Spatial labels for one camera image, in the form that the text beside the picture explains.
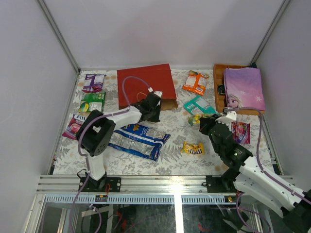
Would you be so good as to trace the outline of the yellow green candy packet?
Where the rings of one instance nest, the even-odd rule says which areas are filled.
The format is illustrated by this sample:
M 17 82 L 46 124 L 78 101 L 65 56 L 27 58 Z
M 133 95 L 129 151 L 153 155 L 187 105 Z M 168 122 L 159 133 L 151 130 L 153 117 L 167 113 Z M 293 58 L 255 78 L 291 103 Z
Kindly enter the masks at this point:
M 213 116 L 213 114 L 196 114 L 196 115 L 191 115 L 188 117 L 188 123 L 193 126 L 196 124 L 200 124 L 200 119 L 201 118 L 208 118 Z

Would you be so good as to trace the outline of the teal snack packet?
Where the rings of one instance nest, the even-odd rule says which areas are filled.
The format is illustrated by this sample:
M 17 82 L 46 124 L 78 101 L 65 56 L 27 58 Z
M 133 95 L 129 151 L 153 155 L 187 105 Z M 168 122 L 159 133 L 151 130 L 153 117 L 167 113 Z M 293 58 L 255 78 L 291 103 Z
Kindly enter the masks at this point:
M 217 111 L 201 96 L 196 96 L 184 104 L 184 108 L 191 114 L 216 114 Z

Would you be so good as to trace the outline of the yellow M&Ms packet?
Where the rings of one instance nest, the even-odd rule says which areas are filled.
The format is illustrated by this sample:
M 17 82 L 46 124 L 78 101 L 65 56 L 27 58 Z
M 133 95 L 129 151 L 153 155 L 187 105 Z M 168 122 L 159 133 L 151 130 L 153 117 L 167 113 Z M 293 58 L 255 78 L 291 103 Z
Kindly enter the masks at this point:
M 203 143 L 191 144 L 185 141 L 181 152 L 193 155 L 203 155 L 205 154 L 205 149 Z

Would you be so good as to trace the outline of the red brown paper bag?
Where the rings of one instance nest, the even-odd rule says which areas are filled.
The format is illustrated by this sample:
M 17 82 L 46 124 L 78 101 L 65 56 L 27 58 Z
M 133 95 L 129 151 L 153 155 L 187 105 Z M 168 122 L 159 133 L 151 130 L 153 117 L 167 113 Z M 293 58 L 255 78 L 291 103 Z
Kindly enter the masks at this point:
M 178 108 L 175 86 L 169 64 L 160 64 L 147 67 L 120 69 L 117 71 L 119 109 L 128 106 L 125 99 L 136 103 L 149 93 L 148 87 L 154 91 L 162 91 L 161 110 Z

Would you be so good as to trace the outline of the blue Doritos chips bag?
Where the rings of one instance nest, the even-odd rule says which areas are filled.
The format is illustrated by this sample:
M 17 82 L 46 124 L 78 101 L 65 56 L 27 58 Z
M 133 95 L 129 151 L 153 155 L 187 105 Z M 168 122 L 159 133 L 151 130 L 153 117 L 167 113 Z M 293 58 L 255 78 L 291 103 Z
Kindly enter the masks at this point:
M 116 129 L 109 146 L 141 158 L 158 161 L 161 149 L 170 134 L 139 124 L 129 124 Z

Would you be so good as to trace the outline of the purple berries packet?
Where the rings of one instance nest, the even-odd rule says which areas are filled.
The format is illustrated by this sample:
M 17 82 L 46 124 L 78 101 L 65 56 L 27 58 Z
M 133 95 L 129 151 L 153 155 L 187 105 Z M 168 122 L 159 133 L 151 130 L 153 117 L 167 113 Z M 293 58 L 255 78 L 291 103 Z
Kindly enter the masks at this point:
M 234 140 L 239 144 L 250 144 L 251 142 L 251 125 L 244 122 L 232 122 L 231 131 Z
M 80 130 L 85 120 L 85 116 L 74 114 L 65 131 L 62 133 L 62 136 L 76 140 L 76 134 Z

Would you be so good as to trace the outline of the orange snack packet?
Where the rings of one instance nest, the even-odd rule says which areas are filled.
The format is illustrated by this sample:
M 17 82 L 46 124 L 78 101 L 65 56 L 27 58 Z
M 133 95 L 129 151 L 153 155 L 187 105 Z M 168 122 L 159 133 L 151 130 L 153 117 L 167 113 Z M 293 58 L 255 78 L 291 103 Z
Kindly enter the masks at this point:
M 190 70 L 185 84 L 182 89 L 203 96 L 206 90 L 206 85 L 209 79 L 209 74 L 198 73 Z

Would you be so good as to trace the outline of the red green snack packet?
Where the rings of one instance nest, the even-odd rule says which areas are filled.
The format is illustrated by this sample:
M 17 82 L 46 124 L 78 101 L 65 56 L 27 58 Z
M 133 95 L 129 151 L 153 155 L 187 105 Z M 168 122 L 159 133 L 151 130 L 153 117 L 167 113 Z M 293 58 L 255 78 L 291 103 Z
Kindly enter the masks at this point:
M 105 96 L 106 96 L 106 92 L 84 94 L 80 102 L 78 112 L 89 113 L 94 110 L 98 110 L 102 112 L 104 109 L 104 104 L 105 104 Z

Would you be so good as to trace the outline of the purple snack packet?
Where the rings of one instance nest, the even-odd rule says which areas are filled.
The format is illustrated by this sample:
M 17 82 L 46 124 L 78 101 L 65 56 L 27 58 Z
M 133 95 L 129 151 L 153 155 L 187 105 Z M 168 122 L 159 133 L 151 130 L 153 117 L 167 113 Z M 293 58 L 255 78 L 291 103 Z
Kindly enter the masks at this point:
M 103 89 L 104 79 L 106 75 L 104 74 L 87 74 L 82 91 L 84 93 L 98 93 Z

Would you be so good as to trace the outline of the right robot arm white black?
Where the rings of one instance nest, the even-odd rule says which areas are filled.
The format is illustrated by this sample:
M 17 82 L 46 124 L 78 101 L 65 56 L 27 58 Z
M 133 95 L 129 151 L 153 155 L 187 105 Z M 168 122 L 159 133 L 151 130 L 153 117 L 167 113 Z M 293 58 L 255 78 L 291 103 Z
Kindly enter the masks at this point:
M 222 175 L 226 191 L 238 190 L 272 209 L 295 233 L 311 229 L 311 192 L 287 182 L 273 173 L 249 150 L 238 144 L 229 128 L 219 123 L 218 115 L 200 119 L 199 131 L 207 135 L 213 149 L 228 170 Z

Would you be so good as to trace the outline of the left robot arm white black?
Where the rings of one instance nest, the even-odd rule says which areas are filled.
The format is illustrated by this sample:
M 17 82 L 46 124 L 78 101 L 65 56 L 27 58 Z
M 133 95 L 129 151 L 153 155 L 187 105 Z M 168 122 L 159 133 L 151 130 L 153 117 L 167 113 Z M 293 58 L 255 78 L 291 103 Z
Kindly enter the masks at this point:
M 115 130 L 142 121 L 158 122 L 161 111 L 162 92 L 150 92 L 140 102 L 129 107 L 104 114 L 92 111 L 76 133 L 78 153 L 86 158 L 87 173 L 91 177 L 89 185 L 95 191 L 106 187 L 104 151 Z

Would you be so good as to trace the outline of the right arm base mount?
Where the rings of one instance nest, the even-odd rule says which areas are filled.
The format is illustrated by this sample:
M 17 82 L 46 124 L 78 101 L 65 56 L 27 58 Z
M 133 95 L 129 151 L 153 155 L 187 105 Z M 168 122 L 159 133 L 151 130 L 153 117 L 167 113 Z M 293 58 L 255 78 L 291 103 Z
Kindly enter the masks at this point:
M 233 183 L 239 174 L 238 171 L 229 168 L 221 176 L 206 176 L 206 180 L 202 182 L 201 186 L 205 187 L 208 193 L 236 193 L 237 190 Z

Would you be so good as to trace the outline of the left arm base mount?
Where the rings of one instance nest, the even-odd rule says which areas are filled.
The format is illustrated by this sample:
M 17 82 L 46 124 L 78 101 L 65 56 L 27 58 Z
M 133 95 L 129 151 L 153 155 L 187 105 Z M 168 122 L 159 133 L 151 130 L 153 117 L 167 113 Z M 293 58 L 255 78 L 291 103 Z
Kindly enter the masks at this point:
M 86 169 L 80 170 L 76 175 L 80 179 L 79 190 L 82 192 L 120 192 L 121 177 L 107 177 L 104 174 L 98 181 L 91 177 L 86 180 L 89 175 Z

